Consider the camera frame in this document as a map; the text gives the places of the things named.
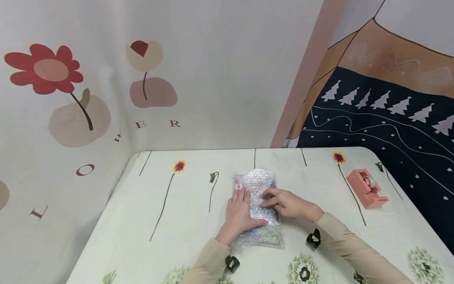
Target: black hair clip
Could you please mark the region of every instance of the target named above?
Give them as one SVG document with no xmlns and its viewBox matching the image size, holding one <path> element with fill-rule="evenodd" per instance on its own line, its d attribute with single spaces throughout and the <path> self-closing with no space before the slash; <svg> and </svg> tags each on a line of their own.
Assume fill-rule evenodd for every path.
<svg viewBox="0 0 454 284">
<path fill-rule="evenodd" d="M 227 265 L 227 269 L 233 273 L 238 268 L 238 266 L 240 266 L 240 262 L 238 261 L 238 259 L 236 257 L 228 255 L 226 257 L 226 265 Z"/>
<path fill-rule="evenodd" d="M 313 248 L 318 248 L 318 246 L 321 244 L 321 236 L 320 236 L 320 231 L 318 229 L 315 229 L 314 233 L 309 234 L 307 236 L 306 242 Z"/>
</svg>

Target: floral tablecloth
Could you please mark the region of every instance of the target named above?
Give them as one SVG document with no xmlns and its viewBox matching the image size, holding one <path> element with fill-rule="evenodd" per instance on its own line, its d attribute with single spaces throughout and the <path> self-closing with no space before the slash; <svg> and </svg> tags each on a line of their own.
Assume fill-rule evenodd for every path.
<svg viewBox="0 0 454 284">
<path fill-rule="evenodd" d="M 254 168 L 274 171 L 279 188 L 331 212 L 415 283 L 454 283 L 453 255 L 385 165 L 361 147 L 137 153 L 67 283 L 178 283 L 222 225 L 233 175 Z M 345 179 L 362 168 L 390 199 L 381 208 L 364 209 Z M 365 283 L 323 244 L 306 244 L 313 224 L 282 223 L 285 249 L 233 251 L 241 265 L 218 283 Z"/>
</svg>

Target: person's left hand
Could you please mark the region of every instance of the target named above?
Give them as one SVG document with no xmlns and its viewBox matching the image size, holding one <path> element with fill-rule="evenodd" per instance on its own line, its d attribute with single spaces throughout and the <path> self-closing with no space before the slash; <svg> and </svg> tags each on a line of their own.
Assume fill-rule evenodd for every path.
<svg viewBox="0 0 454 284">
<path fill-rule="evenodd" d="M 233 193 L 232 198 L 227 202 L 226 221 L 216 236 L 219 243 L 230 246 L 242 232 L 268 224 L 264 219 L 251 218 L 249 214 L 250 202 L 251 192 L 246 191 L 245 187 Z"/>
</svg>

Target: pink tape dispenser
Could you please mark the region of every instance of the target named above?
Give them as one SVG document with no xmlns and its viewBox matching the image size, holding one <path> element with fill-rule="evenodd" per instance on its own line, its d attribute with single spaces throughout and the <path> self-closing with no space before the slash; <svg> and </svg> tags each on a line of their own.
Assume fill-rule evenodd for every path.
<svg viewBox="0 0 454 284">
<path fill-rule="evenodd" d="M 388 197 L 378 195 L 381 188 L 366 169 L 353 170 L 347 181 L 366 209 L 381 207 L 389 201 Z"/>
</svg>

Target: letter o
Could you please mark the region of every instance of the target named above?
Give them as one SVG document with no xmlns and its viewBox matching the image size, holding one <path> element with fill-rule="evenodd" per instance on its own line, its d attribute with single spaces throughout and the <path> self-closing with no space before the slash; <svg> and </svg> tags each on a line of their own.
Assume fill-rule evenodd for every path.
<svg viewBox="0 0 454 284">
<path fill-rule="evenodd" d="M 88 173 L 86 173 L 86 174 L 81 173 L 80 170 L 81 170 L 83 167 L 90 167 L 90 168 L 91 168 L 90 172 L 88 172 Z M 86 164 L 86 165 L 83 165 L 83 166 L 81 166 L 80 168 L 77 169 L 76 175 L 78 175 L 78 176 L 88 175 L 88 174 L 90 174 L 93 170 L 94 170 L 94 165 L 93 165 L 93 164 Z"/>
</svg>

